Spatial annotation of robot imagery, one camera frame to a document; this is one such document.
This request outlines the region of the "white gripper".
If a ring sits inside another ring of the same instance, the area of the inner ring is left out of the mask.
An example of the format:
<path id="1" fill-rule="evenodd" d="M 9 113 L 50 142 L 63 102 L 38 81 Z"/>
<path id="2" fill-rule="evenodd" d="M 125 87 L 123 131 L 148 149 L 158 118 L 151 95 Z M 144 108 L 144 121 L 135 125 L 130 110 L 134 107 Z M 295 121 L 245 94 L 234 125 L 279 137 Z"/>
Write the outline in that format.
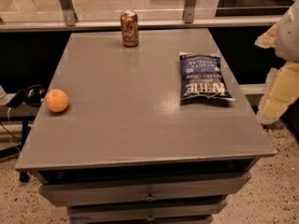
<path id="1" fill-rule="evenodd" d="M 270 69 L 258 105 L 256 119 L 261 124 L 271 124 L 299 98 L 299 63 L 295 63 L 299 62 L 299 0 L 279 23 L 258 36 L 254 45 L 263 49 L 275 48 L 276 55 L 287 61 L 279 69 Z"/>

